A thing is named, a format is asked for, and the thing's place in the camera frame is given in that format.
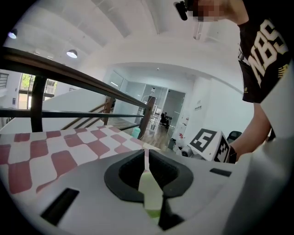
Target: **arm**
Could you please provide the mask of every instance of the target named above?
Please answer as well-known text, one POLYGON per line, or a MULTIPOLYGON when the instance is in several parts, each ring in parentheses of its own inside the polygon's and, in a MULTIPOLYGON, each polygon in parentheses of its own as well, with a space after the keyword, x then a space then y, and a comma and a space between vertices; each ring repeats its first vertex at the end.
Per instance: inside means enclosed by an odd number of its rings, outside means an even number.
POLYGON ((242 154, 253 152, 267 138, 271 124, 260 104, 254 103, 254 116, 243 134, 231 146, 237 153, 237 160, 242 154))

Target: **seated person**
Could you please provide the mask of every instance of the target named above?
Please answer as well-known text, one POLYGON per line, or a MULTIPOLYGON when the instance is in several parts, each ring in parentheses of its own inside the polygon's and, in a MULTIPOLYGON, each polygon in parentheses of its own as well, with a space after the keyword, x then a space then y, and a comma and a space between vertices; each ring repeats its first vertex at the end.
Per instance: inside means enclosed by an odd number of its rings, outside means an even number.
POLYGON ((160 122, 165 124, 166 127, 168 127, 169 126, 169 121, 166 119, 166 114, 167 114, 166 112, 161 114, 160 122))

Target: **red and white checkered cloth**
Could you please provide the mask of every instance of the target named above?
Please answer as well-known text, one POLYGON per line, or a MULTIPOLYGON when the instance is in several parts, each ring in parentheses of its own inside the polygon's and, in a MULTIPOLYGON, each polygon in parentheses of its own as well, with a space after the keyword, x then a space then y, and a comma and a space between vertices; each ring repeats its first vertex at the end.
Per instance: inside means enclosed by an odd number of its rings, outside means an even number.
POLYGON ((150 145, 113 126, 4 134, 0 176, 16 199, 29 203, 41 189, 81 164, 143 147, 150 145))

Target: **person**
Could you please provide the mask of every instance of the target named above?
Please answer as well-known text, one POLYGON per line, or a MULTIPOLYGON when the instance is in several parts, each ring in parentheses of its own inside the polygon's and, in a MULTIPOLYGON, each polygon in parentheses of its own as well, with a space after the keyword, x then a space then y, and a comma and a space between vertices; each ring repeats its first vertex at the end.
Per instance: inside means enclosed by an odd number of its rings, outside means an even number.
POLYGON ((166 115, 167 115, 166 112, 161 114, 160 122, 162 122, 163 124, 165 124, 166 127, 168 127, 169 126, 169 121, 166 119, 166 115))
POLYGON ((243 100, 253 103, 254 116, 243 134, 231 143, 237 160, 260 146, 271 130, 260 103, 283 77, 293 57, 291 13, 285 3, 283 0, 193 1, 193 16, 199 20, 228 19, 240 28, 238 59, 243 74, 243 100))

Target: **black t-shirt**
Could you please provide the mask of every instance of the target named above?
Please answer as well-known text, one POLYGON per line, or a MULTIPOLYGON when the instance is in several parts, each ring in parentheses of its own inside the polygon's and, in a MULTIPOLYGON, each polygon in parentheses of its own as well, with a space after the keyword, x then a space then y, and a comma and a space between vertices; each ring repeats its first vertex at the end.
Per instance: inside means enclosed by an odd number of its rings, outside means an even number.
POLYGON ((288 45, 279 31, 285 32, 283 26, 287 22, 275 15, 270 2, 243 1, 249 16, 248 22, 239 25, 241 43, 238 58, 243 74, 243 100, 261 103, 290 63, 288 45))

